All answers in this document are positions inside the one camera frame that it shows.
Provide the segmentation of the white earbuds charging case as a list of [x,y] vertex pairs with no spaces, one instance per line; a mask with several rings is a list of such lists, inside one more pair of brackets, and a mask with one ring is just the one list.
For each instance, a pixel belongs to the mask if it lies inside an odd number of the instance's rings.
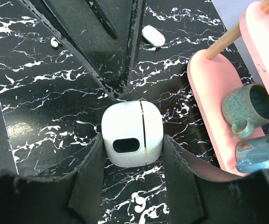
[[163,147],[159,109],[147,101],[110,106],[103,114],[101,132],[109,160],[122,168],[154,163]]

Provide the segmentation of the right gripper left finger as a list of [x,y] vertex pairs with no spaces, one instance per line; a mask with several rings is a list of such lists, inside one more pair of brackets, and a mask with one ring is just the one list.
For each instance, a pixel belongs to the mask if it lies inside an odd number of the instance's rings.
[[101,134],[37,176],[0,169],[0,224],[96,224],[103,171]]

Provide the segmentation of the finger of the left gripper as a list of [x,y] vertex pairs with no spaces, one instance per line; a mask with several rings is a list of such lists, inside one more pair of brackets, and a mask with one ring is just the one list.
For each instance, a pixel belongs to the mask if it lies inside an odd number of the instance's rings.
[[129,92],[143,0],[23,0],[112,99]]

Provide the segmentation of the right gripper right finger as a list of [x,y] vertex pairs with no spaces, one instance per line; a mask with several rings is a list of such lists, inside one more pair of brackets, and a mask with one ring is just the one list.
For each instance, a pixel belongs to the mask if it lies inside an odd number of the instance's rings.
[[163,138],[173,224],[269,224],[269,169],[244,177],[221,170]]

